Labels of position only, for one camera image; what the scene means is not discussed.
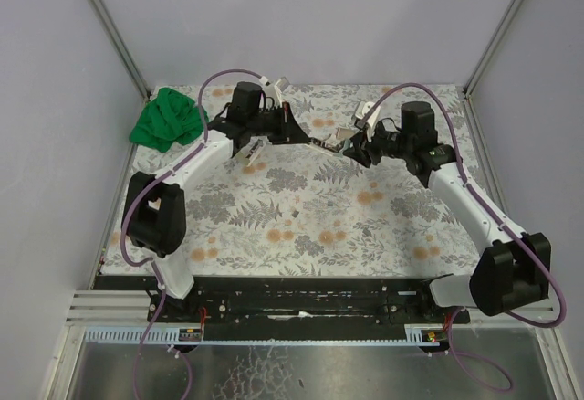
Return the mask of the olive green stapler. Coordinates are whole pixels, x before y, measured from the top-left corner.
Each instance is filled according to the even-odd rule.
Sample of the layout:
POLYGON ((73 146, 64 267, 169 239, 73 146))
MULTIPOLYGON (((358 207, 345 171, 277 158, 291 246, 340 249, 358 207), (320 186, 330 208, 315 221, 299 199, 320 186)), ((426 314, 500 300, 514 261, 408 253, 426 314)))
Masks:
POLYGON ((264 138, 255 138, 235 155, 235 159, 240 164, 249 166, 255 162, 265 147, 266 140, 264 138))

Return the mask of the small white stapler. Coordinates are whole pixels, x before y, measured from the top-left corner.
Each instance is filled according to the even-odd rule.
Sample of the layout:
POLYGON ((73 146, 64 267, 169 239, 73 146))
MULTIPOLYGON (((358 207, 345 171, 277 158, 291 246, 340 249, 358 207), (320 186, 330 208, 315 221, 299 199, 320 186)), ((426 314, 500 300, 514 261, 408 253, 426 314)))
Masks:
POLYGON ((320 140, 316 137, 310 137, 309 142, 311 145, 317 146, 320 149, 324 149, 324 150, 329 151, 329 152, 334 151, 334 147, 331 144, 329 144, 323 140, 320 140))

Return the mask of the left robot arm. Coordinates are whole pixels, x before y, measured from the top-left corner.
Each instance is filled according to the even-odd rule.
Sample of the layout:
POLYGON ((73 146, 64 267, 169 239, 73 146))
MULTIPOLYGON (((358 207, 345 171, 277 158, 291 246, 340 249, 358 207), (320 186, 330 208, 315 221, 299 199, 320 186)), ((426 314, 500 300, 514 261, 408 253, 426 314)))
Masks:
POLYGON ((167 296, 183 300, 194 284, 186 259, 177 253, 187 231, 186 193, 255 137, 274 145, 310 143, 283 98, 288 86, 285 78, 237 83, 224 110, 177 160, 155 174, 137 172, 131 177, 120 239, 128 237, 146 258, 130 259, 124 246, 122 257, 133 267, 150 263, 159 289, 167 296))

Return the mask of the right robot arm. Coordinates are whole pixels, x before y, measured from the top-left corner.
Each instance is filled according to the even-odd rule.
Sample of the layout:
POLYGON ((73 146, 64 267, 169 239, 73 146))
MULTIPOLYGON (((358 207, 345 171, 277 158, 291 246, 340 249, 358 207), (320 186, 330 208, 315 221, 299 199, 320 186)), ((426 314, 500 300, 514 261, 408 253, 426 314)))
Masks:
POLYGON ((454 148, 439 141, 431 105, 401 106, 401 126, 387 130, 372 103, 353 114, 357 133, 343 154, 365 167, 388 157, 405 161, 408 172, 438 197, 473 241, 480 256, 470 275, 448 275, 429 285, 439 307, 472 307, 487 316, 510 312, 548 298, 551 245, 504 217, 470 178, 459 173, 454 148))

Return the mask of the light blue stapler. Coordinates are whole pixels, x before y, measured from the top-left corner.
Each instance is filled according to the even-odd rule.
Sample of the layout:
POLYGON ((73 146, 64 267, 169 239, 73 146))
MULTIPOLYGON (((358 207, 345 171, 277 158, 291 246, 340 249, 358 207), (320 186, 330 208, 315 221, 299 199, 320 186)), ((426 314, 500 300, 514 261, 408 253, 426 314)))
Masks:
POLYGON ((332 145, 329 150, 333 153, 335 157, 343 158, 344 152, 349 150, 351 147, 351 143, 347 140, 340 142, 336 145, 332 145))

